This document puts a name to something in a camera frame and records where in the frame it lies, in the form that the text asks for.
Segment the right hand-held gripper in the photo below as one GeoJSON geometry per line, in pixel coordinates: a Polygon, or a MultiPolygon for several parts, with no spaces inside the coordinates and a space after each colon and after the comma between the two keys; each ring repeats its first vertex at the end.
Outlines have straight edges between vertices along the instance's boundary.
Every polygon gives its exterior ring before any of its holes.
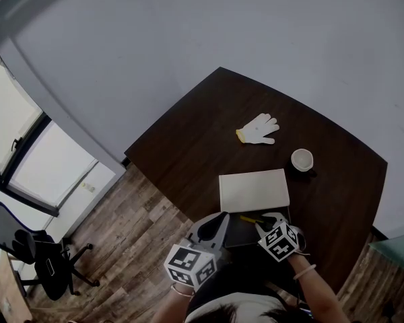
{"type": "Polygon", "coordinates": [[[260,237],[258,244],[274,260],[281,262],[294,253],[306,255],[306,240],[301,229],[289,225],[280,212],[264,213],[262,218],[264,222],[274,225],[263,229],[259,223],[255,223],[260,237]]]}

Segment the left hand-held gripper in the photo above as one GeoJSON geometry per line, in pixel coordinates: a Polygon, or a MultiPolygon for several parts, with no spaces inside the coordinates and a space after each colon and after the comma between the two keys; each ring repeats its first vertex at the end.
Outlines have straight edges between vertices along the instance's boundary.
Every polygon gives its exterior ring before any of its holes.
{"type": "Polygon", "coordinates": [[[198,291],[217,272],[229,222],[227,212],[213,213],[195,222],[187,239],[196,248],[174,244],[164,261],[170,279],[198,291]]]}

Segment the grey drawer box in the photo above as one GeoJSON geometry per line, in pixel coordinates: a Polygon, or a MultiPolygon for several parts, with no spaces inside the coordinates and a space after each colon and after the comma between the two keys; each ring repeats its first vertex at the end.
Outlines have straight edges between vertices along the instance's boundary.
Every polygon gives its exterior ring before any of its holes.
{"type": "MultiPolygon", "coordinates": [[[[259,234],[254,223],[240,215],[263,220],[262,214],[280,212],[290,221],[288,192],[283,169],[219,176],[220,209],[230,214],[224,246],[235,248],[256,244],[259,234]]],[[[269,229],[274,224],[261,224],[269,229]]]]}

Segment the person's right forearm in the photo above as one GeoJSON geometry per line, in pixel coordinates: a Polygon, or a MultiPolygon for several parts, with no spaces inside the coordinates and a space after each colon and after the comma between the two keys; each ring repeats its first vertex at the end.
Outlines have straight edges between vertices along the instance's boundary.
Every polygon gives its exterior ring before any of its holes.
{"type": "Polygon", "coordinates": [[[320,323],[351,323],[331,287],[317,273],[315,264],[310,264],[301,254],[292,254],[287,260],[315,320],[320,323]]]}

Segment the person's left forearm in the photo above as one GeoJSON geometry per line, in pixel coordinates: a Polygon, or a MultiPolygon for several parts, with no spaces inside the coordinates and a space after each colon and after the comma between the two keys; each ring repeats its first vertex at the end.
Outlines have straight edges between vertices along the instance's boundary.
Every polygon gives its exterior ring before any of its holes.
{"type": "Polygon", "coordinates": [[[182,283],[171,284],[169,293],[162,300],[150,323],[183,323],[194,295],[192,287],[182,283]]]}

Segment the person's black trousers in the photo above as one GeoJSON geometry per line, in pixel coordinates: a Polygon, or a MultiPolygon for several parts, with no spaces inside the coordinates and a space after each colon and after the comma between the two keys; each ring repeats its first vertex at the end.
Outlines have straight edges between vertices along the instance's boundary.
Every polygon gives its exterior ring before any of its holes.
{"type": "Polygon", "coordinates": [[[189,304],[187,315],[212,300],[233,293],[264,295],[275,298],[283,308],[288,306],[277,292],[265,285],[260,274],[255,273],[247,266],[232,263],[224,265],[202,284],[189,304]]]}

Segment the white and black cup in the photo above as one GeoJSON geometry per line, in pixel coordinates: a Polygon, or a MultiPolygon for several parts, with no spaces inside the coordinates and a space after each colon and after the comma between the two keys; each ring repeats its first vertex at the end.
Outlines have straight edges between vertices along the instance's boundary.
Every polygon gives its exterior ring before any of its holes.
{"type": "Polygon", "coordinates": [[[314,170],[314,158],[312,153],[307,149],[297,149],[290,157],[292,166],[299,171],[299,173],[306,174],[311,178],[317,177],[314,170]]]}

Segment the person's white shirt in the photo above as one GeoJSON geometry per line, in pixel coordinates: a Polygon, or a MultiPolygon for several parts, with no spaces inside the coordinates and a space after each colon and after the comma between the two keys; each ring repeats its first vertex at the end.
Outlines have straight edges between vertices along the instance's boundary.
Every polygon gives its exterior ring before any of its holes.
{"type": "Polygon", "coordinates": [[[185,323],[277,323],[269,313],[283,312],[285,305],[277,297],[250,293],[231,293],[196,308],[185,323]]]}

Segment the dark wooden table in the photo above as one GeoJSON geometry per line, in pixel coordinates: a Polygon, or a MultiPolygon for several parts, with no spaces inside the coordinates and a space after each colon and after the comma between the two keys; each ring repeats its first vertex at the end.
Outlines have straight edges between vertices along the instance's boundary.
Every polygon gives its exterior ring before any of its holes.
{"type": "Polygon", "coordinates": [[[161,116],[126,156],[190,220],[220,210],[219,176],[284,169],[293,225],[310,259],[339,291],[372,227],[387,163],[355,136],[299,101],[225,68],[161,116]],[[277,119],[275,143],[241,143],[236,130],[260,113],[277,119]],[[309,150],[317,177],[290,161],[309,150]]]}

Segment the white work glove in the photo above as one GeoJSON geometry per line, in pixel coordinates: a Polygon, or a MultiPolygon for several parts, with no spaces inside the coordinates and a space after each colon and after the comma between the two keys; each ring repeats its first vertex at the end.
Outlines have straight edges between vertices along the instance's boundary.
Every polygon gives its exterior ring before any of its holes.
{"type": "Polygon", "coordinates": [[[236,130],[236,136],[241,143],[272,145],[275,139],[268,137],[279,130],[277,119],[270,114],[260,113],[256,118],[241,129],[236,130]]]}

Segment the teal glass panel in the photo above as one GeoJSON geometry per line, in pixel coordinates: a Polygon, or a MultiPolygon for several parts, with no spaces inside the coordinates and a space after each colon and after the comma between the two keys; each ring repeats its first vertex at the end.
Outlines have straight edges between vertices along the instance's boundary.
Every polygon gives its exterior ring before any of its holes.
{"type": "Polygon", "coordinates": [[[404,268],[404,235],[370,243],[370,247],[381,255],[404,268]]]}

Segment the black office chair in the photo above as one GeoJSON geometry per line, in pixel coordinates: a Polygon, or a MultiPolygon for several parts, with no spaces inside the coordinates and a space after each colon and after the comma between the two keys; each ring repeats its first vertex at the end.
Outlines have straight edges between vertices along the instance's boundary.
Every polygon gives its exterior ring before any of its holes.
{"type": "Polygon", "coordinates": [[[0,249],[25,264],[33,264],[36,279],[19,280],[21,287],[42,285],[51,300],[60,299],[66,291],[79,296],[73,288],[76,276],[91,287],[100,286],[91,281],[75,267],[75,263],[93,245],[88,243],[74,256],[70,256],[67,243],[56,243],[46,230],[33,230],[24,225],[2,202],[0,202],[0,249]]]}

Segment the light wooden desk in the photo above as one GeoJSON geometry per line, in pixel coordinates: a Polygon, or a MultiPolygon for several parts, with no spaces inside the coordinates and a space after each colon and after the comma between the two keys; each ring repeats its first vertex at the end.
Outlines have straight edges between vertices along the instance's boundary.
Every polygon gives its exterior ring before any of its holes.
{"type": "Polygon", "coordinates": [[[7,323],[34,323],[8,253],[0,254],[0,311],[7,323]]]}

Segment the black framed window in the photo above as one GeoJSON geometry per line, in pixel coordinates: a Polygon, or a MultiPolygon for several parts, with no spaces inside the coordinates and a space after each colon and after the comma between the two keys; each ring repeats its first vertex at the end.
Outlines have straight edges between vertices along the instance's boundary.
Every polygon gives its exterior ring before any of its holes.
{"type": "Polygon", "coordinates": [[[34,102],[0,56],[0,192],[56,217],[97,164],[34,102]]]}

